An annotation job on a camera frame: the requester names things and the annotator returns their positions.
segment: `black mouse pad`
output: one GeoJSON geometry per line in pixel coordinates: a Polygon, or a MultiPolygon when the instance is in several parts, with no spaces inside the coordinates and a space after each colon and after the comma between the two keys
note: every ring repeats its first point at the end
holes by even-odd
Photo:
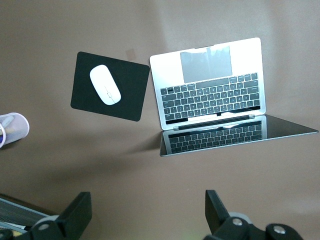
{"type": "Polygon", "coordinates": [[[71,107],[121,119],[139,121],[142,114],[150,68],[147,65],[79,52],[76,58],[71,107]],[[109,69],[121,94],[119,102],[105,104],[90,79],[99,65],[109,69]]]}

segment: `white mouse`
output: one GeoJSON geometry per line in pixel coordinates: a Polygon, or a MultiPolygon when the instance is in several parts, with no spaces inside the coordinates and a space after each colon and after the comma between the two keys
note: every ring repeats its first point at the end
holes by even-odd
{"type": "Polygon", "coordinates": [[[90,71],[90,79],[94,89],[106,105],[120,101],[121,94],[106,65],[99,65],[90,71]]]}

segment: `screw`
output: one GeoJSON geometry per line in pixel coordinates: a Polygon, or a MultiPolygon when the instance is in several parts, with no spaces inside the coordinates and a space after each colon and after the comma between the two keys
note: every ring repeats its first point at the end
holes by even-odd
{"type": "Polygon", "coordinates": [[[41,226],[39,226],[38,229],[39,229],[39,231],[42,231],[42,230],[45,230],[47,228],[49,228],[49,224],[45,223],[45,224],[42,224],[41,226]]]}
{"type": "Polygon", "coordinates": [[[282,226],[274,226],[273,230],[277,233],[277,234],[285,234],[286,230],[282,227],[282,226]]]}
{"type": "Polygon", "coordinates": [[[236,226],[242,226],[242,221],[239,218],[234,218],[232,222],[236,226]]]}

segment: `open laptop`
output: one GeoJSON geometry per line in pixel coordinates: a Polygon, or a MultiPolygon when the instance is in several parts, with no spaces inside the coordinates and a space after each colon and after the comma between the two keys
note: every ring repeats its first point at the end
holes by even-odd
{"type": "Polygon", "coordinates": [[[277,134],[273,123],[295,123],[264,115],[259,38],[153,55],[150,66],[162,156],[318,132],[296,124],[299,131],[277,134]]]}

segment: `mesh pen holder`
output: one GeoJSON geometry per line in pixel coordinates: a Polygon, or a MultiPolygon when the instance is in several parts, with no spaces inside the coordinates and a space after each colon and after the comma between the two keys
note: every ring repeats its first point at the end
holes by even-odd
{"type": "Polygon", "coordinates": [[[29,133],[28,120],[20,113],[0,115],[0,148],[25,138],[29,133]]]}

